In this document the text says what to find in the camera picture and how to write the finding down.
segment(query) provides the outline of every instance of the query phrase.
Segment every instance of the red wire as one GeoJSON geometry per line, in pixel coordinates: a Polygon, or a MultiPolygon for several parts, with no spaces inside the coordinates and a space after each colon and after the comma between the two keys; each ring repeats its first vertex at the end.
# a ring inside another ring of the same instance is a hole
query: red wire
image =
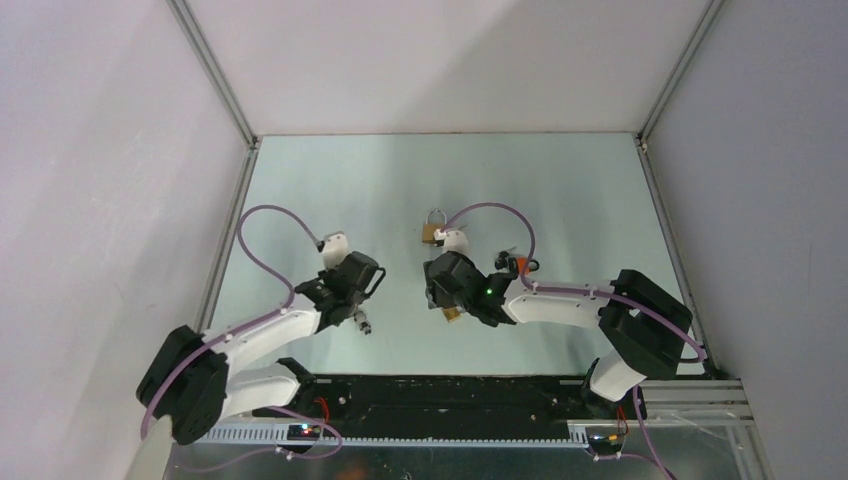
{"type": "Polygon", "coordinates": [[[621,435],[621,407],[615,411],[615,433],[621,435]]]}
{"type": "Polygon", "coordinates": [[[324,412],[324,423],[328,423],[330,421],[330,407],[327,405],[327,401],[324,400],[324,397],[318,397],[314,402],[321,405],[321,411],[324,412]]]}
{"type": "Polygon", "coordinates": [[[618,417],[619,415],[621,415],[621,419],[624,420],[624,426],[626,428],[622,435],[627,435],[628,433],[630,433],[630,425],[627,423],[627,415],[624,413],[623,407],[618,407],[618,413],[616,414],[616,417],[618,417]]]}

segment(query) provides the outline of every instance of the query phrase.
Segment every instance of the padlock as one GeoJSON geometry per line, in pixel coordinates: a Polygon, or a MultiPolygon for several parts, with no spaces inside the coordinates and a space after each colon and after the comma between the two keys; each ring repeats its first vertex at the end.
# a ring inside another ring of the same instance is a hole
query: padlock
{"type": "Polygon", "coordinates": [[[442,309],[442,315],[445,316],[445,320],[447,320],[448,323],[453,323],[462,314],[459,312],[458,308],[451,307],[451,308],[443,308],[442,309]]]}
{"type": "Polygon", "coordinates": [[[434,237],[436,230],[445,226],[448,223],[448,216],[445,212],[437,209],[430,210],[430,213],[427,214],[427,219],[424,220],[424,226],[421,227],[421,243],[426,243],[428,245],[435,245],[436,239],[434,237]],[[440,215],[442,217],[442,222],[433,222],[432,218],[434,215],[440,215]]]}

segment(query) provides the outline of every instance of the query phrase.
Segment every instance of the white wall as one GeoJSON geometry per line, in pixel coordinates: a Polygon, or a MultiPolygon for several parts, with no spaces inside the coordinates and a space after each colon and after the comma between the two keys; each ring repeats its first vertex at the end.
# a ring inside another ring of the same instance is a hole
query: white wall
{"type": "Polygon", "coordinates": [[[848,5],[730,2],[649,153],[780,479],[844,478],[848,5]]]}
{"type": "Polygon", "coordinates": [[[262,134],[636,131],[708,0],[190,2],[262,134]]]}
{"type": "Polygon", "coordinates": [[[123,478],[245,150],[166,2],[0,18],[0,477],[123,478]]]}

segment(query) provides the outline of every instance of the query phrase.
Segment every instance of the light blue table surface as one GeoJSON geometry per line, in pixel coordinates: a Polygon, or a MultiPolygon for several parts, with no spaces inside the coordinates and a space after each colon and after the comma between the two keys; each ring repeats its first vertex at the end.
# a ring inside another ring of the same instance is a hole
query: light blue table surface
{"type": "MultiPolygon", "coordinates": [[[[268,357],[295,357],[317,373],[583,374],[611,346],[600,331],[536,322],[491,328],[463,315],[447,323],[428,310],[420,243],[426,213],[449,214],[495,201],[523,212],[538,238],[541,281],[611,279],[642,271],[680,298],[660,225],[629,134],[461,134],[265,137],[245,209],[276,204],[299,214],[320,238],[343,230],[353,249],[388,276],[365,305],[374,331],[352,321],[297,340],[268,357]]],[[[471,258],[485,273],[494,254],[529,237],[508,212],[463,218],[471,258]]],[[[313,278],[320,255],[297,224],[259,212],[245,226],[257,256],[293,284],[313,278]]],[[[236,244],[212,325],[264,313],[285,287],[236,244]]],[[[685,356],[692,356],[688,349],[685,356]]],[[[698,373],[700,366],[687,366],[698,373]]]]}

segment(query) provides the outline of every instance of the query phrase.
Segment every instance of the padlock shackle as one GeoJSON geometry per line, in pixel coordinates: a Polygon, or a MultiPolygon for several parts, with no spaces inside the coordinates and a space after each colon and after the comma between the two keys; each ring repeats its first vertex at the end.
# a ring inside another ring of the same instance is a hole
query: padlock shackle
{"type": "Polygon", "coordinates": [[[424,223],[430,223],[430,217],[432,217],[433,214],[439,214],[442,216],[442,225],[448,223],[448,214],[439,210],[438,208],[434,208],[427,212],[427,218],[424,219],[424,223]]]}

